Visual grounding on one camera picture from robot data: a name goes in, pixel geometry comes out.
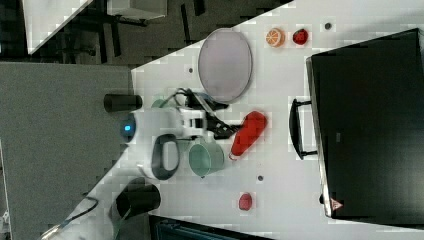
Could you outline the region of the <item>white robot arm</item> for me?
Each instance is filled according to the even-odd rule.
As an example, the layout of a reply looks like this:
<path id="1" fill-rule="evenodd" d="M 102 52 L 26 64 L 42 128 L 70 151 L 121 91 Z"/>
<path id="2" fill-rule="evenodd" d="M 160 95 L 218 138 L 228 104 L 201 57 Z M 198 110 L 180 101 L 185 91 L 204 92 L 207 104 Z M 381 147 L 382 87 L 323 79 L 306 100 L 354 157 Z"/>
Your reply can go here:
<path id="1" fill-rule="evenodd" d="M 170 179 L 178 169 L 181 150 L 178 140 L 206 137 L 229 139 L 240 125 L 228 125 L 210 113 L 186 107 L 165 107 L 136 110 L 129 114 L 121 127 L 128 148 L 121 157 L 127 169 L 136 169 L 144 177 L 156 180 Z M 164 146 L 175 144 L 178 162 L 173 169 L 164 166 Z"/>

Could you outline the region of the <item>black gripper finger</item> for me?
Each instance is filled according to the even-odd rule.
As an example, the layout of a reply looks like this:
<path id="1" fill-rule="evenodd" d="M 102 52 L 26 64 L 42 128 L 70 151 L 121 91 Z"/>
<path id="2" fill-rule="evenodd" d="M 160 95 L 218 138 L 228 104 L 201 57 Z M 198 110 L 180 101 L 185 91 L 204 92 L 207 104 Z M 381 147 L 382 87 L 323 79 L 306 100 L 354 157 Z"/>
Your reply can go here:
<path id="1" fill-rule="evenodd" d="M 210 113 L 206 114 L 206 123 L 206 129 L 213 133 L 215 140 L 229 139 L 241 129 L 240 125 L 228 125 Z"/>

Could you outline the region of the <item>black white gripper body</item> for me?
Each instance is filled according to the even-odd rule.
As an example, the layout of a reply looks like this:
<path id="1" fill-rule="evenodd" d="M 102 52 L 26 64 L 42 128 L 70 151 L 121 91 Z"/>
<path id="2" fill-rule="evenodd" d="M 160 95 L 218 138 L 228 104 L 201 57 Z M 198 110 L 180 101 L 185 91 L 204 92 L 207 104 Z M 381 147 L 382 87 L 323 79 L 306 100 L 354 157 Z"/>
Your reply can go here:
<path id="1" fill-rule="evenodd" d="M 181 108 L 180 114 L 185 137 L 204 136 L 206 133 L 206 113 L 203 110 Z"/>

